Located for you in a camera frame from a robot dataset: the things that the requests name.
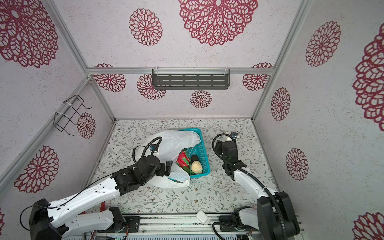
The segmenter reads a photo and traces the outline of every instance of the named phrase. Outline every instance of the wall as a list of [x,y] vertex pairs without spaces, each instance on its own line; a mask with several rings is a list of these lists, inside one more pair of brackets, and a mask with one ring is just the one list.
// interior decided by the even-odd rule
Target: wall
[[[272,67],[300,0],[197,2],[55,0],[89,67]],[[96,81],[118,118],[248,118],[267,77],[198,93],[157,91],[144,75]]]
[[256,119],[309,239],[384,237],[383,9],[314,1]]
[[[70,97],[84,76],[39,1],[0,3],[0,174]],[[21,211],[35,201],[79,191],[111,126],[90,86],[80,94],[85,106],[66,130],[54,129],[0,199],[0,239],[29,239],[19,224]],[[23,222],[28,226],[27,216]]]

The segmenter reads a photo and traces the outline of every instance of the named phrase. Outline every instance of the small red flower motif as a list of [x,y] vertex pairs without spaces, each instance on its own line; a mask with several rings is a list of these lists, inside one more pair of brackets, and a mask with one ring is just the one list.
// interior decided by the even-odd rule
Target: small red flower motif
[[354,240],[384,239],[384,216],[381,213],[366,212],[353,223]]
[[[114,68],[109,64],[98,64],[96,68]],[[125,88],[125,78],[123,74],[94,74],[93,77],[98,85],[110,92],[120,92]]]
[[83,113],[77,121],[77,129],[83,138],[90,138],[95,133],[95,119],[90,113]]
[[133,37],[144,46],[157,44],[163,35],[159,19],[153,12],[144,8],[132,13],[129,28]]
[[197,108],[205,108],[212,102],[212,95],[203,90],[198,90],[194,93],[192,93],[191,96],[191,103],[194,107]]
[[1,213],[1,208],[0,208],[0,236],[1,236],[1,230],[3,229],[4,226],[4,214]]
[[279,88],[273,94],[271,101],[271,113],[276,121],[283,120],[291,107],[291,100],[287,89]]
[[0,52],[23,67],[49,65],[56,58],[58,35],[37,0],[0,1]]
[[55,179],[58,168],[59,159],[55,151],[49,146],[43,146],[13,185],[21,192],[37,193]]
[[[253,68],[272,68],[270,63],[259,63],[253,66]],[[246,89],[251,91],[257,91],[263,89],[265,83],[268,80],[267,74],[246,74],[243,76],[243,85]]]
[[233,41],[252,21],[257,0],[179,0],[180,17],[191,37],[201,44],[223,45]]
[[156,90],[153,88],[151,74],[140,76],[137,80],[137,89],[141,95],[152,100],[162,98],[167,92],[166,90]]
[[355,70],[355,103],[364,109],[366,119],[373,119],[384,131],[384,23],[375,39],[364,48],[362,61]]
[[289,174],[296,180],[304,180],[308,174],[308,161],[305,154],[297,148],[291,149],[285,160]]
[[317,67],[327,62],[340,42],[340,25],[330,21],[319,27],[308,43],[306,59],[309,65]]

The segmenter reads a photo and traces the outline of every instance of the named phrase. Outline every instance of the blue plastic basket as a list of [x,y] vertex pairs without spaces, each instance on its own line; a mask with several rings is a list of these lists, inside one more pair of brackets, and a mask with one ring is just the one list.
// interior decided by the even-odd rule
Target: blue plastic basket
[[201,166],[203,166],[203,173],[191,175],[191,178],[203,177],[203,176],[210,174],[211,168],[209,166],[208,156],[207,156],[207,152],[205,150],[204,141],[203,141],[203,134],[201,133],[201,130],[198,128],[188,128],[188,129],[180,129],[180,131],[192,131],[192,132],[197,133],[200,137],[200,143],[194,147],[187,148],[187,153],[188,153],[189,157],[192,157],[192,155],[197,155],[199,157],[199,161],[201,163]]

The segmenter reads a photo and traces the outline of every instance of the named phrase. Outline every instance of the table surface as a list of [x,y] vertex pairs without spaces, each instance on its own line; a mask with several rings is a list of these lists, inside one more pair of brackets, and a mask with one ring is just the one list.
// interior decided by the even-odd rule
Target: table surface
[[[191,179],[185,188],[163,189],[146,184],[138,190],[106,201],[106,208],[119,207],[122,213],[231,212],[234,208],[253,205],[255,201],[244,188],[227,176],[212,151],[212,140],[219,133],[235,131],[241,138],[238,156],[264,185],[276,189],[269,166],[250,119],[167,119],[120,120],[94,175],[94,180],[133,164],[132,150],[146,137],[168,129],[199,128],[210,162],[208,176]],[[87,212],[99,212],[100,204]]]

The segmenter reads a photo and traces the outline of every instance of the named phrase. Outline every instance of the white plastic bag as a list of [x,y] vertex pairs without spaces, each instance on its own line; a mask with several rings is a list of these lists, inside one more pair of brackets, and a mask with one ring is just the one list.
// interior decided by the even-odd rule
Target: white plastic bag
[[[146,146],[151,140],[156,137],[162,137],[159,151],[156,156],[160,162],[165,163],[166,161],[173,161],[171,167],[171,173],[169,176],[154,176],[147,184],[162,187],[162,188],[180,188],[187,187],[190,182],[190,176],[181,167],[175,164],[177,157],[181,150],[187,147],[194,147],[200,143],[200,137],[197,133],[192,131],[177,131],[177,130],[166,130],[148,136],[145,143]],[[138,148],[135,153],[135,158],[138,160],[141,157],[143,149]]]

